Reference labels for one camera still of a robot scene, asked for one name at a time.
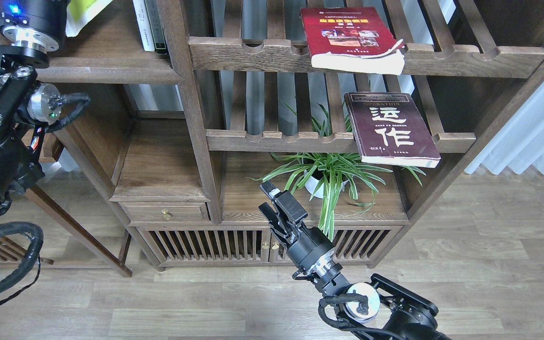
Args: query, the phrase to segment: white motor cap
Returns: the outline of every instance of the white motor cap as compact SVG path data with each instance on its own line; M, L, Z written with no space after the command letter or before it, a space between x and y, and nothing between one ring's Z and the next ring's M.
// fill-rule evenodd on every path
M367 314L358 312L358 302L350 301L349 303L346 303L346 310L348 311L348 314L352 316L352 318L359 323L368 323L370 320L376 317L377 312L379 312L381 302L379 300L377 291L372 288L370 284L365 282L352 284L346 293L356 293L365 295L365 297L369 298L369 310Z

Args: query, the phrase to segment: white book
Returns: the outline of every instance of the white book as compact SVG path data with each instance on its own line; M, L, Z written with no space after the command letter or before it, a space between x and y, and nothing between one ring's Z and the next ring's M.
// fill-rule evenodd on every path
M136 10L136 18L138 19L138 28L140 29L140 37L142 38L144 51L154 52L155 44L153 41L153 30L151 30L151 22L148 19L145 1L134 0L134 9Z

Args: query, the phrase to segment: wooden drawer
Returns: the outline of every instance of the wooden drawer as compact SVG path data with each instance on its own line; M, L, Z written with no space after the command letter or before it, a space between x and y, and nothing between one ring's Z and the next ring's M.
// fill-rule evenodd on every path
M119 202L131 221L175 222L208 220L204 202Z

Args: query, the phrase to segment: blue led light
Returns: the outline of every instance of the blue led light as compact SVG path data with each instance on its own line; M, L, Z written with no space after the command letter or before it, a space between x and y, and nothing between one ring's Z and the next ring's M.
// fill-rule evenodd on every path
M8 7L13 14L20 14L20 7L18 5L9 5Z

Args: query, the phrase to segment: red book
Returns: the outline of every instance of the red book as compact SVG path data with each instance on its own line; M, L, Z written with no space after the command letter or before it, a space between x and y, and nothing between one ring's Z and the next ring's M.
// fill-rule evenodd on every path
M400 75L402 40L396 41L375 7L302 8L312 66Z
M440 153L410 94L349 92L345 101L363 162L438 165Z

